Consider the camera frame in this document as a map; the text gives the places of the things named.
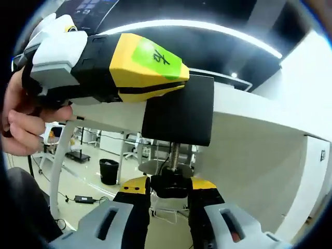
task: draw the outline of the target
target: black trash bin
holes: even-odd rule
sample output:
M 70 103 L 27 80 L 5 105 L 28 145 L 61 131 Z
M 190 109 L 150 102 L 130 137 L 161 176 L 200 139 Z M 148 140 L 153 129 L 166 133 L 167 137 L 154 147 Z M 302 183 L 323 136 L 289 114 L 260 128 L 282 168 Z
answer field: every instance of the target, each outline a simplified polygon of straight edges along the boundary
M 115 185 L 119 163 L 110 159 L 100 159 L 100 180 L 106 185 Z

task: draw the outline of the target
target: green sticker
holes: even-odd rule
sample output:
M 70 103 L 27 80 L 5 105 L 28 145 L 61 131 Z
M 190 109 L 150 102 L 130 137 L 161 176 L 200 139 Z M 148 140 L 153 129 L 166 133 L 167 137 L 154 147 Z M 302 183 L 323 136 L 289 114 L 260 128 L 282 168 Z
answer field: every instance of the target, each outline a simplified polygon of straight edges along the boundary
M 142 37 L 131 58 L 166 79 L 175 80 L 180 76 L 182 60 L 146 38 Z

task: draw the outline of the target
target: power adapter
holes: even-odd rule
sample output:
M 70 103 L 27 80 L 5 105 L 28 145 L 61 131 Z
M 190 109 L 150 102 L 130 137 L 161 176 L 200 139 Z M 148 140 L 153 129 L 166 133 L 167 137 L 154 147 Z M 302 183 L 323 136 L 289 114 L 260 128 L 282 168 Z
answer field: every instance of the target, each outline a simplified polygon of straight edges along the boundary
M 75 196 L 74 201 L 84 204 L 94 204 L 96 202 L 91 196 Z

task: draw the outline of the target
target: screen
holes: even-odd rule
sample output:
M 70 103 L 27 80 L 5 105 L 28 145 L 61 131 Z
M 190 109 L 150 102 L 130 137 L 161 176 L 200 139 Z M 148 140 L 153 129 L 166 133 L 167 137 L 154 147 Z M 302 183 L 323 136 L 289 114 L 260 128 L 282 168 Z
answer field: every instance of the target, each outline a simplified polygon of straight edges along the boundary
M 66 0 L 56 14 L 57 17 L 70 15 L 78 30 L 95 35 L 101 22 L 117 2 L 118 0 Z

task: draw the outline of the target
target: ceiling light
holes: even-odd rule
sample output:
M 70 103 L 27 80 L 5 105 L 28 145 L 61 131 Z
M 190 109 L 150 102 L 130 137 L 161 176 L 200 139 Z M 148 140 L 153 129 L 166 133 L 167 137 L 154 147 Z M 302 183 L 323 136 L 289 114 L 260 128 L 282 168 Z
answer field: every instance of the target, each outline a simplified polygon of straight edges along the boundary
M 111 35 L 115 33 L 123 33 L 131 30 L 142 29 L 145 27 L 158 27 L 158 26 L 184 26 L 184 27 L 196 27 L 200 29 L 206 30 L 213 30 L 217 32 L 221 32 L 224 34 L 228 34 L 239 39 L 242 39 L 248 43 L 251 43 L 266 52 L 274 55 L 275 57 L 281 59 L 282 54 L 276 51 L 274 48 L 270 47 L 269 45 L 263 43 L 261 40 L 256 39 L 250 35 L 244 34 L 240 31 L 230 29 L 228 27 L 220 26 L 217 24 L 212 24 L 208 22 L 200 22 L 200 21 L 190 21 L 190 20 L 153 20 L 153 21 L 146 21 L 146 22 L 137 22 L 132 23 L 120 27 L 116 27 L 114 29 L 107 30 L 105 32 L 100 33 L 100 35 Z

